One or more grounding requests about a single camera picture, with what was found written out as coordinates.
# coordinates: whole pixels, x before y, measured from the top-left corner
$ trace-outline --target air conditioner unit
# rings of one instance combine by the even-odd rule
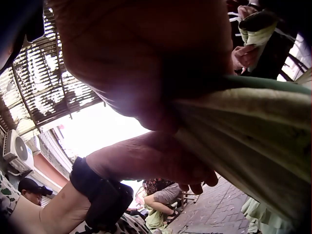
[[[7,132],[4,136],[3,159],[10,161],[12,167],[20,173],[34,170],[34,158],[31,149],[25,144],[15,130]]]

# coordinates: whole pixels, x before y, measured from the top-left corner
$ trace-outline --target green cloth bag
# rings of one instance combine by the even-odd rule
[[[174,102],[183,122],[176,138],[297,225],[311,198],[311,90],[242,76],[214,79],[207,90],[200,98]]]

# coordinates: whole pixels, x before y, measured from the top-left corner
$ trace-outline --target sky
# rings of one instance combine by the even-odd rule
[[[66,149],[72,150],[79,157],[85,157],[105,146],[149,132],[136,119],[124,117],[108,105],[104,107],[103,103],[72,113],[72,117],[73,119],[63,118],[64,129],[61,131]],[[142,186],[142,182],[136,181],[122,183],[131,186],[134,195]],[[135,206],[136,203],[133,201],[130,207]]]

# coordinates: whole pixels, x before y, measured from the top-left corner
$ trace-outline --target black watch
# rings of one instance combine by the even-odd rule
[[[70,174],[74,188],[91,203],[85,221],[95,230],[113,231],[116,222],[133,201],[131,187],[111,179],[103,179],[77,157]]]

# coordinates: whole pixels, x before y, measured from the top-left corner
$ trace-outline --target ground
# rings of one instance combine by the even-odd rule
[[[220,177],[215,187],[205,185],[198,201],[189,201],[169,227],[173,234],[246,234],[249,222],[241,213],[246,200],[246,194]]]

